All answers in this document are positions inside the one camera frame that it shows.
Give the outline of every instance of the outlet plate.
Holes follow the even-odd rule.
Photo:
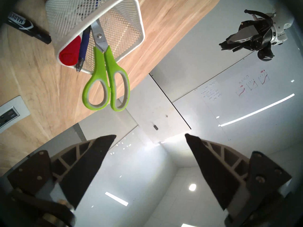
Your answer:
[[[16,114],[17,116],[11,119],[12,114]],[[30,114],[21,96],[17,96],[3,104],[0,106],[0,133]]]

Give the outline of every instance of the red cloth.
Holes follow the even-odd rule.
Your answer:
[[[67,66],[76,65],[79,58],[81,38],[77,36],[59,54],[60,61]]]

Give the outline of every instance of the blue pen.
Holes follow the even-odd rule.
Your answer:
[[[79,72],[82,69],[82,66],[84,64],[85,61],[85,56],[86,56],[86,51],[87,51],[87,47],[89,45],[89,34],[91,32],[91,27],[88,26],[82,34],[82,40],[81,40],[81,44],[80,44],[80,51],[79,51],[79,59],[78,59],[78,63],[76,64],[76,71]]]

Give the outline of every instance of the wooden table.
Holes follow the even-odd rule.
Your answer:
[[[159,63],[175,44],[219,0],[139,0],[145,40],[119,62],[131,89]],[[21,0],[15,11],[48,31],[46,0]],[[52,44],[30,37],[6,24],[1,28],[0,105],[21,95],[31,115],[0,134],[0,175],[29,153],[93,113],[82,103],[82,90],[90,75],[61,66]],[[117,78],[117,97],[123,95]],[[90,99],[103,98],[95,84]]]

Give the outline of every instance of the mesh pen holder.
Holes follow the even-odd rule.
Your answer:
[[[61,65],[64,64],[59,53],[97,19],[116,62],[138,47],[145,37],[138,0],[47,0],[45,8],[55,55]],[[91,33],[81,70],[89,74],[94,71],[94,46]]]

